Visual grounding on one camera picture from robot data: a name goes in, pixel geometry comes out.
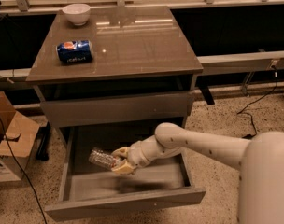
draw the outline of can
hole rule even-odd
[[[92,44],[89,40],[66,41],[56,47],[59,60],[64,63],[85,63],[92,60]]]

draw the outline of speckled floor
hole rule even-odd
[[[253,133],[249,117],[237,116],[236,112],[258,97],[260,96],[216,99],[215,105],[197,101],[193,105],[187,129],[235,137]],[[248,111],[253,115],[259,133],[270,130],[284,132],[282,93],[265,97],[252,105]],[[33,118],[40,120],[39,122],[45,121],[43,117]],[[206,196],[201,204],[65,223],[236,223],[238,172],[193,151],[186,152],[189,155],[188,165],[191,166],[195,186],[206,188]],[[56,203],[61,181],[65,149],[55,132],[51,134],[49,154],[50,159],[41,162],[35,160],[34,153],[26,168],[42,206]],[[49,224],[54,223],[48,215],[47,220]],[[18,183],[0,184],[0,224],[3,223],[43,223],[26,179]]]

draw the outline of cabinet top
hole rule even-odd
[[[90,40],[93,59],[62,63],[56,47]],[[203,69],[168,7],[91,9],[83,26],[60,11],[27,78],[32,84],[172,76]]]

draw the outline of soda can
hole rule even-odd
[[[89,40],[66,41],[56,47],[59,60],[64,63],[85,63],[92,60],[92,44]]]

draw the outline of drawer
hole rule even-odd
[[[192,95],[188,92],[42,102],[53,127],[122,121],[186,117]]]
[[[157,160],[135,175],[116,175],[88,162],[91,150],[114,150],[150,136],[146,121],[72,128],[59,201],[46,206],[56,221],[198,204],[205,190],[191,182],[185,158]]]

